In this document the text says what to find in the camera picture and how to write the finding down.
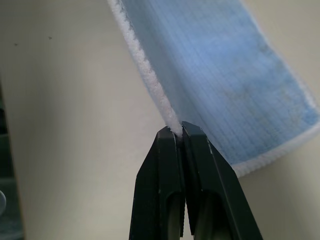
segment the microfiber cloth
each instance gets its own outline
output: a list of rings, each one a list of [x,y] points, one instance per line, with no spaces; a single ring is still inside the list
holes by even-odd
[[[240,177],[312,137],[319,111],[239,0],[108,0],[171,130],[198,125]]]

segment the white cloth edge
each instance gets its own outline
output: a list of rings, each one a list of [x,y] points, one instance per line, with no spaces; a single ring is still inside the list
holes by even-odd
[[[158,81],[155,71],[153,70],[149,60],[146,57],[145,51],[141,47],[140,41],[136,37],[136,33],[132,28],[124,6],[120,0],[107,0],[115,20],[117,21],[128,48],[134,58],[142,78],[145,79],[146,87],[151,96],[158,102],[158,107],[163,120],[169,126],[172,132],[179,137],[182,136],[182,125],[174,109],[171,107],[169,99]]]
[[[248,161],[232,165],[233,170],[238,178],[247,175],[255,170],[258,170],[266,165],[273,163],[278,158],[284,156],[288,152],[292,151],[296,147],[305,143],[306,141],[313,138],[317,133],[320,132],[320,122],[314,125],[312,128],[296,136],[295,138],[287,141],[286,143],[275,147],[274,149],[267,151],[258,157],[252,158]]]

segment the blue cloth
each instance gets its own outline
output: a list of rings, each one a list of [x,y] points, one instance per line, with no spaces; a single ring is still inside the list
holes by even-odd
[[[319,122],[239,0],[121,1],[178,118],[200,126],[231,165]]]

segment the fabric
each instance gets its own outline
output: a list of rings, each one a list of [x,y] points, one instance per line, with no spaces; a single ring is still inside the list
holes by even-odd
[[[239,0],[108,0],[177,135],[198,125],[238,176],[319,130],[319,111]]]

